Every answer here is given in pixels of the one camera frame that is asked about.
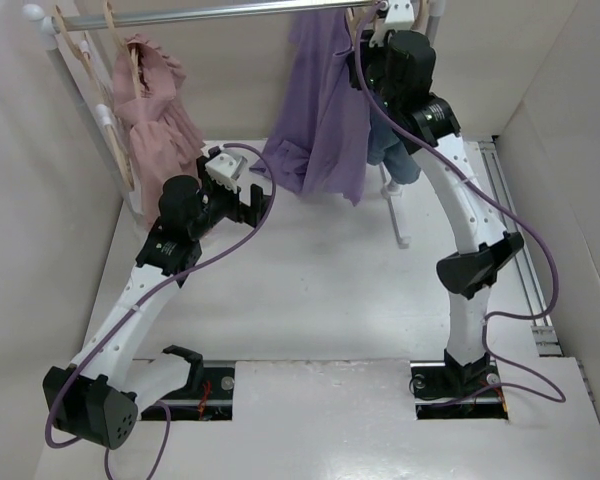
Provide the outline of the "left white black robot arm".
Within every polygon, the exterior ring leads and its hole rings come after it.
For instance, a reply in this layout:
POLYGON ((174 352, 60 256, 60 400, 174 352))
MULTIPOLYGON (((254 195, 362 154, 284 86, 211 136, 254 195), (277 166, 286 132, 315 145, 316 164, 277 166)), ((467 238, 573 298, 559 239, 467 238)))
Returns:
POLYGON ((249 203, 241 201, 244 150, 255 149, 242 143, 213 147, 197 159, 196 177, 177 175, 164 183, 159 215, 120 297, 70 364, 52 367, 44 377, 49 447, 85 440, 115 450, 142 413, 165 395, 176 391, 188 397, 202 387, 202 355, 176 345, 166 347, 143 371, 129 370, 163 308, 190 275, 213 263, 201 258, 202 239, 224 219, 254 232, 264 226, 275 196, 253 184, 249 203))

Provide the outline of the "purple t shirt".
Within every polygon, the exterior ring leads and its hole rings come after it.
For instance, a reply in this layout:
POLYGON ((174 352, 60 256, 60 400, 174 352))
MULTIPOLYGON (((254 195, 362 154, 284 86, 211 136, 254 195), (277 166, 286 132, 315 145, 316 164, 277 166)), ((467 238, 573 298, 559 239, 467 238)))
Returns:
POLYGON ((353 52, 343 9, 300 13, 294 58, 278 118, 251 171, 273 175, 297 195, 329 193, 356 205, 363 196, 370 109, 350 85, 353 52))

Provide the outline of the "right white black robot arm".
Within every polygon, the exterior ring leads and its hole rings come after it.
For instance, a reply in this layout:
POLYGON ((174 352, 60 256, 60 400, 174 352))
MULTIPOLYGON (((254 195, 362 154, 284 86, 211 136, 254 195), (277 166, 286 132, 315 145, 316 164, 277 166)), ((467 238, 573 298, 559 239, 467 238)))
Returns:
POLYGON ((436 52, 415 31, 386 35, 369 31, 357 41, 351 83, 367 87, 381 123, 392 129, 433 187, 450 223, 456 250, 439 260, 436 273, 448 292, 450 335, 440 364, 412 366, 417 397, 464 397, 495 373, 483 345, 483 325, 498 272, 521 250, 522 236, 507 231, 479 195, 459 122, 443 98, 431 91, 436 52))

